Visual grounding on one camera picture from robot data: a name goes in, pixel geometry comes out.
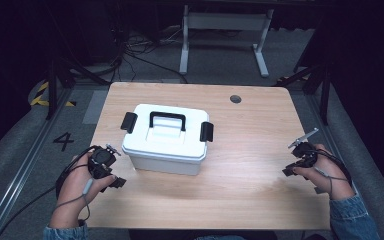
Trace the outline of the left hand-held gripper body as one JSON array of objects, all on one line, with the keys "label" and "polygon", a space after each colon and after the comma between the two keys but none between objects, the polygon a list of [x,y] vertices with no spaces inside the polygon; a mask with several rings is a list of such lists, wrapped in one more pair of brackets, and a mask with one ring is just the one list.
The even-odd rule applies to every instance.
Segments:
[{"label": "left hand-held gripper body", "polygon": [[92,154],[88,159],[88,170],[94,179],[101,179],[111,174],[111,165],[115,163],[120,153],[107,144],[105,148],[93,146]]}]

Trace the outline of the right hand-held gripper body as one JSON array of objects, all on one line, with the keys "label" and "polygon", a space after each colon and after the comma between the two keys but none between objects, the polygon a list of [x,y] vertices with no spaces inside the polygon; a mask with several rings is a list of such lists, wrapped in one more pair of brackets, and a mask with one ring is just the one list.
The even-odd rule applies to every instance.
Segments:
[{"label": "right hand-held gripper body", "polygon": [[291,154],[297,158],[297,161],[295,163],[288,165],[288,168],[309,168],[314,165],[314,163],[317,161],[316,148],[313,144],[308,142],[308,138],[317,133],[318,131],[318,128],[314,128],[312,131],[294,140],[288,146],[288,148],[293,148]]}]

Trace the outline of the white plastic storage box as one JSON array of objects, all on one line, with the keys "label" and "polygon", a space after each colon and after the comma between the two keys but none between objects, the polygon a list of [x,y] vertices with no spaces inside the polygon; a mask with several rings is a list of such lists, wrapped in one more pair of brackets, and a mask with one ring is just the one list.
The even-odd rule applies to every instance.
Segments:
[{"label": "white plastic storage box", "polygon": [[[181,121],[173,118],[154,118],[149,127],[152,111],[186,116],[186,131]],[[174,174],[197,175],[207,155],[207,143],[200,141],[202,122],[210,122],[209,114],[200,109],[139,104],[133,111],[138,115],[134,130],[124,136],[123,152],[136,169]]]}]

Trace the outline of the person's right hand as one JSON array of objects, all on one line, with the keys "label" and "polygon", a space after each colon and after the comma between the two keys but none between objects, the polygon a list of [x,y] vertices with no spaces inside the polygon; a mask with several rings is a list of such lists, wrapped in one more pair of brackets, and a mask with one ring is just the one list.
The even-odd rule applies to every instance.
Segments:
[{"label": "person's right hand", "polygon": [[297,167],[294,172],[328,193],[331,200],[344,200],[355,195],[343,171],[325,155],[318,155],[311,168]]}]

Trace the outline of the person's left hand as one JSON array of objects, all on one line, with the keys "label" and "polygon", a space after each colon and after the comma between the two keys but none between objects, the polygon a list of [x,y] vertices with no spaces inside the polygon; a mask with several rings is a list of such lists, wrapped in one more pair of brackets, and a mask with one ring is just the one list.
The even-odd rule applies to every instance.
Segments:
[{"label": "person's left hand", "polygon": [[74,165],[74,170],[65,179],[48,226],[55,229],[69,229],[79,226],[78,217],[82,210],[94,200],[98,193],[111,185],[116,176],[93,180],[89,190],[83,190],[91,179],[87,164],[90,153],[83,155]]}]

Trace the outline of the black box latch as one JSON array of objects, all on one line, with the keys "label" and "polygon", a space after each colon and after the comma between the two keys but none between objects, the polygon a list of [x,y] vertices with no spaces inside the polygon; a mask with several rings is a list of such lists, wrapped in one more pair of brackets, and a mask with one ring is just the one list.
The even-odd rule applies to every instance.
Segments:
[{"label": "black box latch", "polygon": [[210,122],[202,122],[200,130],[201,142],[212,142],[214,134],[214,125]]},{"label": "black box latch", "polygon": [[138,115],[134,112],[127,112],[124,116],[120,128],[131,134],[134,130]]}]

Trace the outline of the black tripod stand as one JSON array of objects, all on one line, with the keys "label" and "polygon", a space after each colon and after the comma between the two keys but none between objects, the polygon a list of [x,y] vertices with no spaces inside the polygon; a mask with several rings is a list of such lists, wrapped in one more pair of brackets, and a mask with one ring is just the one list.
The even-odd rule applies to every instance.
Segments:
[{"label": "black tripod stand", "polygon": [[305,77],[307,77],[307,81],[302,87],[302,91],[306,95],[313,95],[318,88],[321,88],[319,116],[321,117],[322,123],[327,125],[328,101],[331,85],[330,66],[328,64],[307,67],[290,77],[280,78],[274,84],[274,87],[286,87],[289,84],[304,79]]},{"label": "black tripod stand", "polygon": [[87,70],[85,67],[71,62],[62,57],[53,57],[48,65],[48,114],[46,119],[50,120],[58,109],[57,103],[57,81],[60,81],[64,88],[72,88],[75,85],[73,74],[70,72],[71,69],[76,70],[79,74],[91,79],[93,82],[108,86],[110,82],[105,81],[98,75]]}]

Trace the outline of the yellow black floor tape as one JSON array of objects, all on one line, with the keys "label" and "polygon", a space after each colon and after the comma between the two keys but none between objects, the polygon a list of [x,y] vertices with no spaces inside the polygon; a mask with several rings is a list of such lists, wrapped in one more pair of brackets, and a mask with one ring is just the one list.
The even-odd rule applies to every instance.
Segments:
[{"label": "yellow black floor tape", "polygon": [[49,106],[50,101],[43,98],[45,91],[48,89],[49,83],[47,80],[44,80],[38,87],[33,99],[30,101],[31,106],[40,105],[40,106]]}]

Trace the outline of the metal floor rail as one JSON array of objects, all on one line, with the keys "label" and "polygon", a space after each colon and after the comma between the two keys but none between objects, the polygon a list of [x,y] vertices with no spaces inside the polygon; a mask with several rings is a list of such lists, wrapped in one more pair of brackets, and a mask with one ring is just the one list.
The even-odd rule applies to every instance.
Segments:
[{"label": "metal floor rail", "polygon": [[311,130],[313,130],[314,128],[319,129],[319,131],[315,133],[315,136],[310,138],[310,143],[314,144],[316,148],[316,156],[318,157],[318,155],[325,155],[329,159],[331,159],[343,171],[349,184],[355,191],[355,194],[358,194],[358,191],[355,189],[355,186],[353,184],[352,177],[348,169],[346,168],[346,163],[344,162],[342,155],[336,143],[334,142],[332,132],[330,131],[327,125],[324,125],[322,123],[321,117],[319,116],[319,113],[316,110],[317,102],[315,100],[315,97],[310,95],[305,96],[304,99],[310,111],[310,116],[315,121],[315,123],[311,127]]},{"label": "metal floor rail", "polygon": [[65,89],[61,91],[60,96],[57,98],[57,103],[55,104],[56,110],[52,117],[49,120],[46,120],[37,137],[35,138],[33,145],[30,147],[27,155],[23,159],[21,166],[19,167],[17,173],[15,174],[12,181],[9,183],[4,196],[0,201],[0,230],[3,228],[4,222],[8,217],[11,209],[13,208],[19,194],[21,193],[34,165],[37,162],[38,155],[41,149],[44,146],[44,142],[49,136],[53,125],[55,124],[57,118],[59,117],[62,108],[65,106],[66,102],[69,100],[72,89]]}]

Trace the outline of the white metal table frame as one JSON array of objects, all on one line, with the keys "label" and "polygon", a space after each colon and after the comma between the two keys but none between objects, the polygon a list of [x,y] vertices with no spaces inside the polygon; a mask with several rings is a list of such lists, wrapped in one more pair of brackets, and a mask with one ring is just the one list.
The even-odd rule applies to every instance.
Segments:
[{"label": "white metal table frame", "polygon": [[260,40],[252,45],[252,50],[263,78],[269,76],[269,71],[263,55],[263,46],[269,31],[274,10],[269,9],[264,14],[239,14],[239,13],[200,13],[191,12],[188,5],[184,6],[182,20],[183,43],[180,56],[179,73],[188,71],[189,58],[189,30],[235,30],[259,31]]}]

